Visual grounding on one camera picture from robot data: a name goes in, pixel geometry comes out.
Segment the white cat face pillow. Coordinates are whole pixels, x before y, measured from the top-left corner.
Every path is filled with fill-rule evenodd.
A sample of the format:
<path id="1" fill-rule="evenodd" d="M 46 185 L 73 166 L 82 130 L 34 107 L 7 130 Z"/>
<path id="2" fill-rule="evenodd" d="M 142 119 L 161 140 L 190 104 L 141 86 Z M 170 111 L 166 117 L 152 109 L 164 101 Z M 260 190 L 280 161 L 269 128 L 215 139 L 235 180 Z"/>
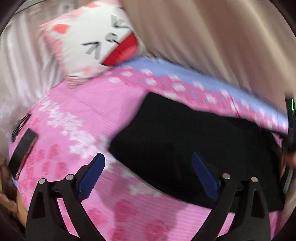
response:
<path id="1" fill-rule="evenodd" d="M 119 1 L 92 1 L 40 25 L 40 31 L 72 88 L 145 50 Z"/>

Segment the pink floral bedsheet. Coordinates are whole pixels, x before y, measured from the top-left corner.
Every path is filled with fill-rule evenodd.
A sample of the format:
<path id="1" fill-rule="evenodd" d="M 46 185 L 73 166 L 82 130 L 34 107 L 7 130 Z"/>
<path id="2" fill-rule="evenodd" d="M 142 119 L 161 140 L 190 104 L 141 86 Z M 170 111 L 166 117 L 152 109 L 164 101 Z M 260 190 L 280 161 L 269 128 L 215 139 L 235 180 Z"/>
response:
<path id="1" fill-rule="evenodd" d="M 24 206 L 29 207 L 41 178 L 61 180 L 102 153 L 105 169 L 82 204 L 104 238 L 190 240 L 210 210 L 161 194 L 107 151 L 147 91 L 196 110 L 287 130 L 285 114 L 244 91 L 163 60 L 137 58 L 75 89 L 61 82 L 32 108 L 25 129 L 36 132 L 38 140 L 17 182 Z"/>

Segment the silver satin curtain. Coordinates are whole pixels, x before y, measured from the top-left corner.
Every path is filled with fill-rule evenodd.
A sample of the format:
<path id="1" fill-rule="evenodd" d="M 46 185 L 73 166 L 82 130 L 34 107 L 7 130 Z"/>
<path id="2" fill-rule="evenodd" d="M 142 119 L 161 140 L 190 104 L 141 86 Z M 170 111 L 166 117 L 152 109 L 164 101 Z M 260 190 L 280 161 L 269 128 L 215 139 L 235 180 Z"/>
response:
<path id="1" fill-rule="evenodd" d="M 17 122 L 63 79 L 39 26 L 78 7 L 78 1 L 26 1 L 1 34 L 1 155 Z"/>

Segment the black pants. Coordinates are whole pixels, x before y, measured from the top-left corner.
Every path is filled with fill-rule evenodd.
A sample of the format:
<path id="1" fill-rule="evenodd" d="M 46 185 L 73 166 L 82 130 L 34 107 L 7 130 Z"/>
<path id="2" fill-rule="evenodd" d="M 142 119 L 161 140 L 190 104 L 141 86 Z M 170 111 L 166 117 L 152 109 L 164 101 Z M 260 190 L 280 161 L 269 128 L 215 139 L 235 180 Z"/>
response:
<path id="1" fill-rule="evenodd" d="M 215 201 L 197 177 L 193 154 L 216 175 L 256 177 L 269 211 L 282 210 L 285 203 L 280 148 L 271 131 L 245 119 L 195 111 L 150 92 L 108 150 L 147 184 L 197 206 L 213 208 Z"/>

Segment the black smartphone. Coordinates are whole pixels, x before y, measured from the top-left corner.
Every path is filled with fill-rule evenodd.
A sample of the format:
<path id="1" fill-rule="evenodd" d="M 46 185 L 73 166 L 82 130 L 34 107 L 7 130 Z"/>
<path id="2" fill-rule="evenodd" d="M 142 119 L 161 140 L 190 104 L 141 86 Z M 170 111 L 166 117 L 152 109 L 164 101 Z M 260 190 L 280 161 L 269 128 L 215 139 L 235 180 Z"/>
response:
<path id="1" fill-rule="evenodd" d="M 38 134 L 29 128 L 26 130 L 20 142 L 16 146 L 8 164 L 8 169 L 15 180 L 19 179 L 26 159 L 28 158 L 37 139 Z"/>

